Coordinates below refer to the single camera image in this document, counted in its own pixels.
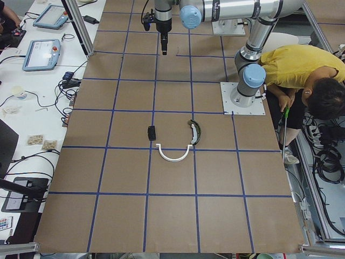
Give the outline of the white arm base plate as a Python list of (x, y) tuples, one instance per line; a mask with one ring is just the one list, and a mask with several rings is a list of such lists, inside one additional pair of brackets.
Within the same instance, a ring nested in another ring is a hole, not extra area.
[(237, 82), (221, 82), (220, 89), (224, 114), (227, 115), (266, 115), (260, 89), (252, 97), (238, 92)]

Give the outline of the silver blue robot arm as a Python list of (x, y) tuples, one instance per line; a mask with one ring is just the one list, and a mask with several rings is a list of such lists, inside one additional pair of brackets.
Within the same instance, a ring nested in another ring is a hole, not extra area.
[(246, 44), (235, 55), (239, 82), (231, 93), (231, 100), (239, 107), (251, 106), (265, 81), (266, 72), (258, 60), (277, 21), (276, 18), (258, 17), (251, 26)]
[(172, 6), (180, 8), (180, 19), (187, 29), (195, 29), (202, 22), (217, 22), (227, 19), (255, 19), (250, 36), (240, 50), (245, 60), (256, 61), (281, 17), (286, 17), (302, 7), (304, 1), (155, 1), (154, 18), (156, 29), (161, 34), (162, 54), (167, 54), (168, 32), (172, 26)]

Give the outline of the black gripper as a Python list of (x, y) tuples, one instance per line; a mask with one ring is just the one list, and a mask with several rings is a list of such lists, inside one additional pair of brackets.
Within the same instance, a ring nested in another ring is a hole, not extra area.
[(156, 29), (158, 32), (161, 33), (161, 50), (162, 55), (167, 55), (168, 50), (168, 32), (171, 31), (172, 28), (172, 20), (167, 21), (156, 21)]

